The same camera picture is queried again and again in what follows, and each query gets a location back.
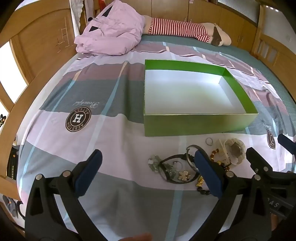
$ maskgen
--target wooden cabinet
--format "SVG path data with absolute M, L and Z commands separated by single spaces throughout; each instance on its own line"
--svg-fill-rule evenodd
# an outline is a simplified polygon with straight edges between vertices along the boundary
M 189 0 L 152 0 L 152 17 L 187 21 Z
M 106 5 L 109 5 L 114 0 L 105 0 Z M 121 0 L 124 3 L 132 6 L 139 14 L 151 16 L 151 0 Z
M 222 7 L 206 2 L 194 0 L 189 3 L 188 22 L 193 23 L 216 23 L 219 25 Z
M 250 52 L 254 44 L 256 32 L 257 28 L 253 24 L 245 20 L 238 47 Z
M 244 19 L 235 13 L 222 8 L 219 27 L 231 38 L 231 45 L 238 46 L 244 27 Z

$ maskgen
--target red and white striped fabric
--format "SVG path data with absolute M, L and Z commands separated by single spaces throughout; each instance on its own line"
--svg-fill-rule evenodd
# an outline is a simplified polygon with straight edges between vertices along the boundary
M 152 18 L 148 34 L 171 35 L 196 38 L 202 42 L 209 42 L 206 28 L 200 23 L 187 23 L 161 18 Z

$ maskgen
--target metal screw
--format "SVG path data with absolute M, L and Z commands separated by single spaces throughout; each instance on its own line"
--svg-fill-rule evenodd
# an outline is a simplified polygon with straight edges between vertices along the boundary
M 259 180 L 261 179 L 261 177 L 260 177 L 259 175 L 257 175 L 257 174 L 254 176 L 254 178 L 255 178 L 257 181 L 259 181 Z
M 36 180 L 40 180 L 42 178 L 42 175 L 41 174 L 38 174 L 37 176 L 36 176 Z
M 234 173 L 232 171 L 226 172 L 227 177 L 234 177 Z
M 70 171 L 64 171 L 63 172 L 63 176 L 64 177 L 69 177 L 71 175 L 71 172 Z

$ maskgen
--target bed sheet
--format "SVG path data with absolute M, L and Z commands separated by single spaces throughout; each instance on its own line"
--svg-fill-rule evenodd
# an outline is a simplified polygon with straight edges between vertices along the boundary
M 25 205 L 38 173 L 45 177 L 60 175 L 99 149 L 103 164 L 79 201 L 102 234 L 108 240 L 143 232 L 151 232 L 154 240 L 189 240 L 218 199 L 200 195 L 195 182 L 165 182 L 148 167 L 151 155 L 164 159 L 184 153 L 191 144 L 210 154 L 213 147 L 206 145 L 207 137 L 234 137 L 242 140 L 246 148 L 255 148 L 275 171 L 293 162 L 292 155 L 276 141 L 280 133 L 295 140 L 293 120 L 282 101 L 287 96 L 279 95 L 262 70 L 239 60 L 235 54 L 223 53 L 225 48 L 219 47 L 221 51 L 215 52 L 206 49 L 211 48 L 209 44 L 200 48 L 196 46 L 199 41 L 186 41 L 179 37 L 144 36 L 125 55 L 84 54 L 74 61 L 32 119 L 24 137 L 17 185 Z M 226 67 L 253 101 L 258 117 L 245 130 L 234 133 L 145 137 L 145 59 L 176 59 Z M 91 118 L 81 130 L 70 132 L 66 119 L 81 106 L 91 110 Z M 267 130 L 275 137 L 276 149 L 268 145 Z M 231 170 L 241 177 L 254 174 L 246 160 Z M 56 199 L 65 224 L 75 231 L 60 198 Z M 231 225 L 239 201 L 238 196 L 223 230 Z

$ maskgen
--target open box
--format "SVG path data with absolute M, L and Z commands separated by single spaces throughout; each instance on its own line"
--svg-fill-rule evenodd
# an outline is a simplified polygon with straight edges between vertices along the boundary
M 176 60 L 146 60 L 145 67 L 145 136 L 238 131 L 258 115 L 226 68 Z

